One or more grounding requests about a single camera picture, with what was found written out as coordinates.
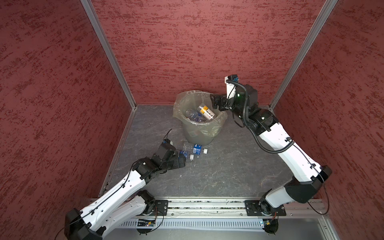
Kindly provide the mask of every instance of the robotic arm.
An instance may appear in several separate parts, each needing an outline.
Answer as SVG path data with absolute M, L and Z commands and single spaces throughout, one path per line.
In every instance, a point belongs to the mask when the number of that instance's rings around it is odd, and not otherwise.
M 257 210 L 263 215 L 271 215 L 284 203 L 306 203 L 318 192 L 332 170 L 311 159 L 269 110 L 258 107 L 257 90 L 250 85 L 240 84 L 237 75 L 225 77 L 224 82 L 227 94 L 211 94 L 213 108 L 220 111 L 230 110 L 233 117 L 236 116 L 242 121 L 243 126 L 235 121 L 236 124 L 246 127 L 262 150 L 279 154 L 293 172 L 292 180 L 264 194 Z M 258 137 L 267 142 L 273 150 L 265 148 Z
M 150 214 L 155 199 L 140 191 L 129 202 L 128 197 L 144 187 L 159 173 L 185 167 L 185 156 L 177 154 L 169 139 L 163 140 L 152 158 L 142 158 L 133 163 L 129 173 L 112 189 L 81 211 L 73 209 L 65 218 L 64 234 L 68 240 L 102 240 L 125 220 L 139 214 Z

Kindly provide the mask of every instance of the trash can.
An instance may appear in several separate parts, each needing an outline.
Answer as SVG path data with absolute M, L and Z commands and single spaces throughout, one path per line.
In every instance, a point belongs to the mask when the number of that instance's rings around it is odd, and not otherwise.
M 173 105 L 173 116 L 183 123 L 183 131 L 188 142 L 208 145 L 214 137 L 220 132 L 227 119 L 226 112 L 220 112 L 213 109 L 212 102 L 209 97 L 210 93 L 192 90 L 179 93 L 175 104 Z M 204 103 L 211 109 L 217 117 L 208 122 L 193 122 L 185 117 L 185 111 L 189 108 L 197 110 L 197 107 Z

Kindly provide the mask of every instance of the red patterned panel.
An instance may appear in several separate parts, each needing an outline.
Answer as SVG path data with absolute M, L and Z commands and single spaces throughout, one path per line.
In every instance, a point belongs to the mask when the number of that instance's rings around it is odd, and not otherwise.
M 344 240 L 384 236 L 383 43 L 383 1 L 339 0 L 276 106 L 295 141 L 333 169 Z
M 78 0 L 0 3 L 0 239 L 53 239 L 101 188 L 130 107 Z
M 135 100 L 225 93 L 238 74 L 269 104 L 324 0 L 92 1 Z

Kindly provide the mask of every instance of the bottle with orange and white label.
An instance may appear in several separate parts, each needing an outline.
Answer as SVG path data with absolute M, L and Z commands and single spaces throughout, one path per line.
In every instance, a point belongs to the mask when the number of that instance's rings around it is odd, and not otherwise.
M 200 111 L 207 120 L 212 120 L 216 117 L 215 113 L 212 112 L 204 103 L 200 104 L 200 106 L 197 107 L 197 110 Z

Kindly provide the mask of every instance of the trash bin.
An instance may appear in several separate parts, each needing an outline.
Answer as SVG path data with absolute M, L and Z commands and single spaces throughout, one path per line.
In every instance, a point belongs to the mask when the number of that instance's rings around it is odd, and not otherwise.
M 177 95 L 175 104 L 173 105 L 173 116 L 183 123 L 184 135 L 188 142 L 202 146 L 212 142 L 227 119 L 226 112 L 213 109 L 209 94 L 210 93 L 198 90 L 182 92 Z M 193 122 L 185 117 L 184 114 L 187 109 L 192 108 L 196 110 L 201 103 L 209 107 L 217 117 L 208 122 Z

